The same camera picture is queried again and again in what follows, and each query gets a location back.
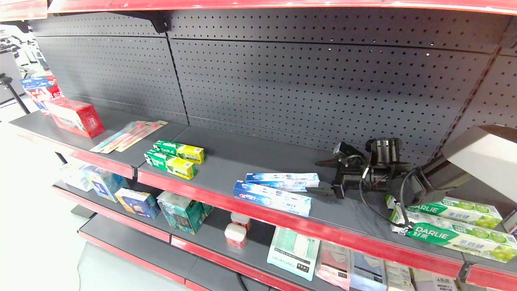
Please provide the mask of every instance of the store display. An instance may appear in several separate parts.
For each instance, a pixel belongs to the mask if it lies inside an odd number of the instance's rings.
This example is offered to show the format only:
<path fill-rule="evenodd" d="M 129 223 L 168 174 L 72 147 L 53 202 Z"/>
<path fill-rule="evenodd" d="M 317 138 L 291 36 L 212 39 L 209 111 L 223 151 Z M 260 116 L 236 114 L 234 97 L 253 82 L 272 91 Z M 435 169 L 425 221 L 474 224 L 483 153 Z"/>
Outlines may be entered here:
<path fill-rule="evenodd" d="M 153 148 L 157 151 L 186 159 L 187 161 L 191 161 L 198 165 L 202 164 L 206 158 L 205 150 L 203 148 L 163 139 L 155 142 L 153 144 Z"/>
<path fill-rule="evenodd" d="M 97 195 L 113 202 L 118 202 L 115 193 L 120 188 L 129 188 L 129 184 L 124 177 L 102 168 L 87 166 L 83 168 L 83 172 L 93 185 Z"/>
<path fill-rule="evenodd" d="M 157 199 L 169 225 L 191 235 L 199 231 L 208 215 L 201 202 L 187 197 L 163 191 Z"/>
<path fill-rule="evenodd" d="M 232 219 L 233 224 L 240 225 L 244 227 L 246 230 L 250 230 L 251 219 L 249 217 L 239 214 L 237 212 L 232 212 L 230 214 L 230 218 Z"/>
<path fill-rule="evenodd" d="M 248 238 L 246 237 L 246 229 L 240 225 L 230 223 L 224 230 L 226 243 L 234 248 L 244 249 Z"/>
<path fill-rule="evenodd" d="M 388 209 L 393 209 L 397 201 L 391 195 L 386 196 Z M 430 215 L 445 217 L 464 223 L 481 226 L 484 228 L 495 228 L 503 218 L 495 206 L 460 200 L 452 197 L 445 197 L 440 202 L 422 204 L 417 206 L 406 206 L 406 209 L 418 211 Z"/>
<path fill-rule="evenodd" d="M 321 241 L 316 261 L 316 276 L 345 290 L 350 288 L 350 250 L 335 243 Z"/>
<path fill-rule="evenodd" d="M 386 267 L 388 291 L 415 291 L 408 267 L 392 261 L 384 261 L 384 266 Z"/>
<path fill-rule="evenodd" d="M 318 187 L 316 173 L 247 173 L 245 182 L 287 192 L 306 192 L 305 187 Z"/>
<path fill-rule="evenodd" d="M 350 287 L 361 291 L 386 291 L 384 261 L 369 255 L 352 252 Z"/>
<path fill-rule="evenodd" d="M 191 180 L 197 174 L 194 163 L 180 157 L 170 156 L 157 150 L 147 151 L 144 156 L 151 166 L 184 179 Z"/>
<path fill-rule="evenodd" d="M 235 183 L 233 195 L 262 206 L 305 217 L 309 216 L 311 210 L 311 197 L 243 181 Z"/>
<path fill-rule="evenodd" d="M 407 210 L 413 230 L 391 226 L 391 230 L 418 240 L 444 246 L 503 263 L 517 255 L 517 241 L 512 235 L 471 224 Z M 400 207 L 395 207 L 391 221 L 402 218 Z"/>
<path fill-rule="evenodd" d="M 61 97 L 50 99 L 45 105 L 59 128 L 87 138 L 105 131 L 92 104 Z"/>
<path fill-rule="evenodd" d="M 115 193 L 127 212 L 155 219 L 160 212 L 156 200 L 147 192 L 121 188 Z"/>
<path fill-rule="evenodd" d="M 319 247 L 319 239 L 277 226 L 266 261 L 312 281 Z"/>

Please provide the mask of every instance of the blue toothpaste box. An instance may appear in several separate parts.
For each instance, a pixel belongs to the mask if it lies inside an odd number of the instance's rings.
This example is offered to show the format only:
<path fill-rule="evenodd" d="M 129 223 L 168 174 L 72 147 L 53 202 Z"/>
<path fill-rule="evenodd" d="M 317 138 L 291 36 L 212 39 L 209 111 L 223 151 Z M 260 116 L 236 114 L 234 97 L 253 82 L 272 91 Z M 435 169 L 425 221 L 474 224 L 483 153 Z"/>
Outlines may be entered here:
<path fill-rule="evenodd" d="M 307 192 L 305 187 L 318 187 L 316 173 L 247 173 L 246 182 L 287 192 Z"/>
<path fill-rule="evenodd" d="M 309 216 L 311 210 L 311 197 L 243 181 L 235 183 L 233 195 L 259 205 L 305 217 Z"/>

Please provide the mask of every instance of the black cable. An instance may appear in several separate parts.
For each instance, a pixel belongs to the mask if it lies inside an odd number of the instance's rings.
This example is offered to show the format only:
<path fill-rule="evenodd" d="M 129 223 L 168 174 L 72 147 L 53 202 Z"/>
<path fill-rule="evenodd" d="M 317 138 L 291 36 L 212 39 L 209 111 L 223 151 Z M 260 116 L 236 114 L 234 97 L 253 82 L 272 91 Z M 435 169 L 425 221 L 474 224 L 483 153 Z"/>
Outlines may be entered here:
<path fill-rule="evenodd" d="M 240 287 L 242 288 L 242 291 L 248 291 L 246 288 L 246 285 L 244 285 L 244 282 L 242 281 L 242 277 L 239 273 L 235 273 L 237 275 L 237 282 L 239 282 Z"/>

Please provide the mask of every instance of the white toothpaste box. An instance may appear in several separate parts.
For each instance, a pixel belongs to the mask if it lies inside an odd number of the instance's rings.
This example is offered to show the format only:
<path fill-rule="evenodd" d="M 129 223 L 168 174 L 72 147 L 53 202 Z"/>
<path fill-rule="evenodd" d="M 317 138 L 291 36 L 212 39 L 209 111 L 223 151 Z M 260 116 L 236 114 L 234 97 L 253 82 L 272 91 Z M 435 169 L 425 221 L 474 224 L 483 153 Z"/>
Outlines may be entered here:
<path fill-rule="evenodd" d="M 350 287 L 362 291 L 386 291 L 384 261 L 352 251 L 352 280 Z"/>
<path fill-rule="evenodd" d="M 304 217 L 309 216 L 311 210 L 311 197 L 243 181 L 235 183 L 233 195 L 259 205 Z"/>
<path fill-rule="evenodd" d="M 305 187 L 318 187 L 316 173 L 247 173 L 246 182 L 288 192 L 307 192 Z"/>

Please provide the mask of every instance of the green toothpaste box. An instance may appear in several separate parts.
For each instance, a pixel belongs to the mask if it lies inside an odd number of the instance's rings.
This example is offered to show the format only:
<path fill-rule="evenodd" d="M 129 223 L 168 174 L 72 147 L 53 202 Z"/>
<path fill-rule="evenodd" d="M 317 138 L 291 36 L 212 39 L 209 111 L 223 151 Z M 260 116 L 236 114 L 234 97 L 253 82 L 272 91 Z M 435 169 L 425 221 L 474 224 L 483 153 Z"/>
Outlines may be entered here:
<path fill-rule="evenodd" d="M 386 196 L 386 205 L 389 209 L 393 209 L 396 204 L 397 201 L 393 196 Z M 440 202 L 407 206 L 406 209 L 490 229 L 495 228 L 503 220 L 497 209 L 492 205 L 474 203 L 452 197 L 445 197 Z"/>
<path fill-rule="evenodd" d="M 410 209 L 406 212 L 408 219 L 415 223 L 413 230 L 391 226 L 392 231 L 503 263 L 517 255 L 517 241 L 510 234 Z M 390 220 L 395 223 L 404 222 L 399 206 L 394 208 Z"/>

